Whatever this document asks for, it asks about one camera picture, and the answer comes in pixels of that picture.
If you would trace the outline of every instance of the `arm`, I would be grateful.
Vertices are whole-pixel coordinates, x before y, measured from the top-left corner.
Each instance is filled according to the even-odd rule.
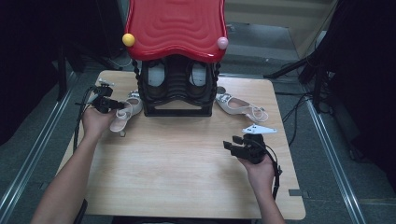
[[[96,144],[114,119],[114,112],[101,114],[94,108],[85,111],[82,118],[84,136],[76,152],[44,192],[31,223],[73,223],[85,197]]]
[[[285,223],[272,195],[274,168],[271,159],[265,155],[259,164],[238,159],[247,169],[247,177],[262,214],[262,223]]]

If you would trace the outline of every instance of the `red wavy top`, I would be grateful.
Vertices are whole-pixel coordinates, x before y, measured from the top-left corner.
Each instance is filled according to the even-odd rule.
[[[219,62],[227,37],[224,0],[130,0],[125,33],[135,38],[131,57],[148,61],[181,54],[204,63]]]

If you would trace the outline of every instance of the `pink ball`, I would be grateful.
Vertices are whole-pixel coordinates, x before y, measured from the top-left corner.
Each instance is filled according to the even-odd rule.
[[[219,46],[219,49],[227,49],[227,47],[228,47],[228,39],[226,37],[224,37],[224,36],[220,37],[218,39],[218,46]]]

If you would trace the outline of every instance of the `high heel sandal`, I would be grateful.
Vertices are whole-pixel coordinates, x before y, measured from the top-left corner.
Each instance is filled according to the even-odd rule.
[[[244,114],[253,122],[264,122],[268,120],[268,114],[265,112],[264,108],[255,106],[246,101],[235,98],[231,96],[231,94],[229,93],[226,92],[219,93],[218,91],[218,94],[216,94],[216,102],[228,114],[231,115]]]
[[[128,94],[128,99],[120,102],[124,103],[124,108],[117,110],[117,117],[111,122],[110,131],[120,133],[120,136],[124,137],[126,134],[124,128],[128,120],[142,111],[143,104],[137,91],[131,91]]]

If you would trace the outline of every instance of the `forearm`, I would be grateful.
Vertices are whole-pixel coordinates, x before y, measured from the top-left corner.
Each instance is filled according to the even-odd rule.
[[[88,183],[98,137],[84,137],[76,152],[48,186],[32,223],[73,223]]]
[[[285,219],[279,211],[271,191],[255,192],[257,202],[262,215],[262,223],[285,223]]]

